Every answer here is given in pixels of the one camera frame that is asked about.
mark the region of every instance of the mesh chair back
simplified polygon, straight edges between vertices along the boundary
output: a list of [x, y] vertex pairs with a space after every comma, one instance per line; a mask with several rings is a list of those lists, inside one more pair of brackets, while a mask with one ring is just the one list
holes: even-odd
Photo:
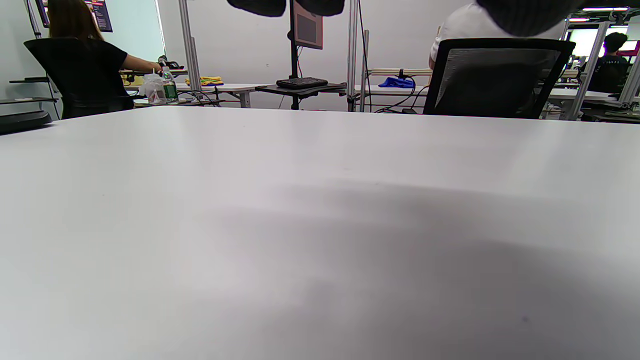
[[546, 39], [444, 40], [424, 113], [537, 119], [574, 47]]
[[42, 38], [24, 43], [60, 90], [63, 118], [133, 108], [98, 66], [89, 49], [76, 38]]

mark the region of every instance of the yellow cloth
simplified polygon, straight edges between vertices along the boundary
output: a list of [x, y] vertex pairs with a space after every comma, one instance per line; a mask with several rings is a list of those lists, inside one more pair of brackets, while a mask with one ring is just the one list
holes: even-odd
[[[191, 82], [189, 79], [184, 81], [187, 85], [190, 85]], [[212, 85], [222, 85], [222, 78], [219, 76], [200, 76], [200, 84], [202, 86], [212, 86]]]

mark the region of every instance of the green bottle label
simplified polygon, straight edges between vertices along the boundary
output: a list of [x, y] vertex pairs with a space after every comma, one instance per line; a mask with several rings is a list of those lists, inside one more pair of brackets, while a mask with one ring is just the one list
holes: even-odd
[[178, 99], [178, 90], [175, 88], [175, 85], [167, 84], [164, 86], [164, 95], [166, 96], [167, 100]]

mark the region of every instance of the plastic bag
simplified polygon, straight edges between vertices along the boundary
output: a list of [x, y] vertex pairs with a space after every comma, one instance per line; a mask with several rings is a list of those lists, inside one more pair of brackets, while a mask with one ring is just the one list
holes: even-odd
[[145, 82], [140, 87], [140, 93], [147, 96], [149, 105], [166, 104], [162, 78], [158, 74], [145, 75]]

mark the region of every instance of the white shirt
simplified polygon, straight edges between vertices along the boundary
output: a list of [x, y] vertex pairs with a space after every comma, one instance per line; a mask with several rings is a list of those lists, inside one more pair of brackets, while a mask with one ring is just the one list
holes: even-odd
[[[564, 33], [564, 20], [553, 28], [534, 38], [548, 38], [558, 40]], [[457, 9], [440, 27], [433, 46], [431, 46], [431, 59], [436, 60], [440, 42], [455, 38], [516, 38], [506, 33], [495, 24], [491, 15], [476, 4], [469, 4]]]

